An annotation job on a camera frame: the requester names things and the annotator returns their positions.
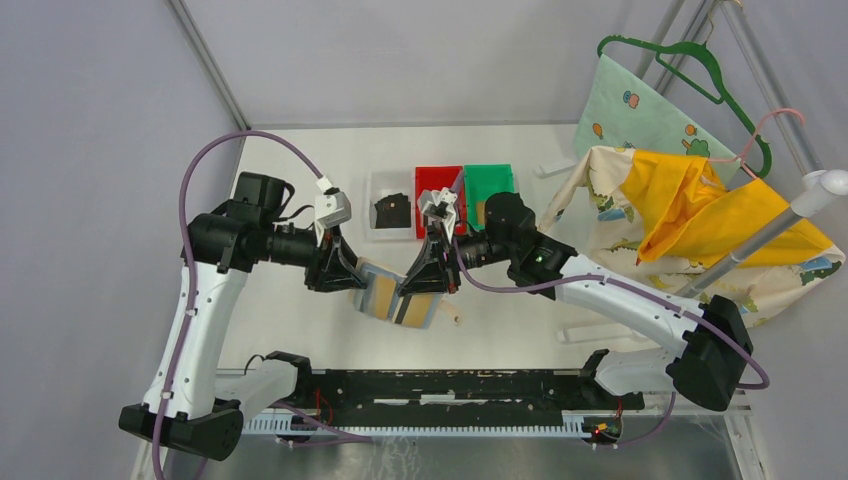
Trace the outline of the beige card holder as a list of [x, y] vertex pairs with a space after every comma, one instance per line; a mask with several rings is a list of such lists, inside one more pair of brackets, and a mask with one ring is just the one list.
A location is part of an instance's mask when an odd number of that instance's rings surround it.
[[[398, 289], [405, 276], [365, 257], [358, 259], [356, 268], [365, 277], [367, 287], [364, 290], [349, 291], [348, 302], [355, 311], [392, 324], [391, 319], [400, 298]], [[433, 320], [444, 317], [452, 325], [460, 325], [463, 320], [461, 311], [447, 301], [446, 294], [437, 295], [441, 295], [442, 300]]]

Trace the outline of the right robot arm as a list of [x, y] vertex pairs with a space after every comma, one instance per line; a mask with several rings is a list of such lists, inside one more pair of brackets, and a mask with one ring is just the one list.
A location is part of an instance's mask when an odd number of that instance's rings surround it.
[[517, 193], [490, 196], [483, 229], [461, 235], [457, 198], [448, 188], [419, 197], [426, 236], [397, 289], [399, 297], [453, 294], [471, 279], [471, 270], [504, 262], [512, 283], [491, 292], [537, 294], [588, 309], [655, 343], [653, 350], [593, 353], [577, 382], [585, 405], [602, 408], [616, 396], [669, 392], [723, 412], [744, 388], [741, 378], [754, 364], [753, 345], [732, 300], [684, 298], [616, 274], [539, 232], [534, 211]]

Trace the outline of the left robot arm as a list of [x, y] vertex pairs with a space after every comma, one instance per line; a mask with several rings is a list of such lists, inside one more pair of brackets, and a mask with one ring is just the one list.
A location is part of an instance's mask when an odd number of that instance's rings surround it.
[[246, 423], [278, 400], [306, 405], [314, 394], [308, 358], [274, 351], [248, 373], [217, 376], [235, 304], [260, 262], [301, 267], [313, 292], [363, 289], [364, 277], [340, 226], [351, 217], [347, 196], [326, 179], [315, 222], [282, 221], [291, 184], [256, 173], [238, 177], [233, 196], [188, 223], [188, 245], [174, 322], [157, 375], [144, 399], [122, 409], [121, 430], [160, 446], [223, 461]]

